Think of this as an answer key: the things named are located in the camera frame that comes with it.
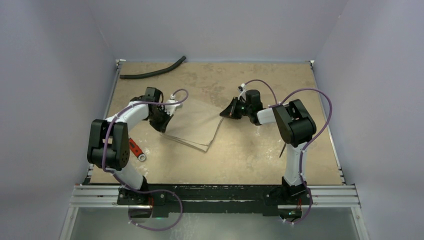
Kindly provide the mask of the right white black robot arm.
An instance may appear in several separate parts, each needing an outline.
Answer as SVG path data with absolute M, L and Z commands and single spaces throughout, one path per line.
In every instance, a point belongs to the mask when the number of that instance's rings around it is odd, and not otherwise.
M 316 124 L 299 99 L 288 104 L 277 104 L 264 108 L 261 94 L 256 89 L 242 91 L 219 114 L 221 117 L 239 120 L 243 116 L 256 125 L 275 123 L 284 142 L 286 167 L 282 184 L 265 193 L 267 201 L 294 203 L 306 192 L 304 169 L 307 144 L 317 131 Z

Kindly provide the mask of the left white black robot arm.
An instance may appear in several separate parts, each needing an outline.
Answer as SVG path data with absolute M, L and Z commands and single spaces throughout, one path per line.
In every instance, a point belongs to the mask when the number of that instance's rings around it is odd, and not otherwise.
M 171 94 L 164 100 L 162 91 L 147 87 L 143 95 L 133 97 L 128 105 L 111 117 L 95 119 L 90 126 L 87 160 L 106 173 L 112 174 L 122 185 L 118 201 L 149 204 L 152 193 L 146 178 L 130 163 L 132 143 L 130 131 L 142 121 L 147 121 L 159 133 L 165 133 L 176 110 L 182 102 Z

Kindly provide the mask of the beige cloth napkin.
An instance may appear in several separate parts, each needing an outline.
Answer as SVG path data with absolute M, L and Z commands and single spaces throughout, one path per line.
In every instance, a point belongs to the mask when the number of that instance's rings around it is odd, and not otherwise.
M 206 153 L 221 125 L 223 110 L 196 99 L 187 99 L 176 110 L 163 137 Z

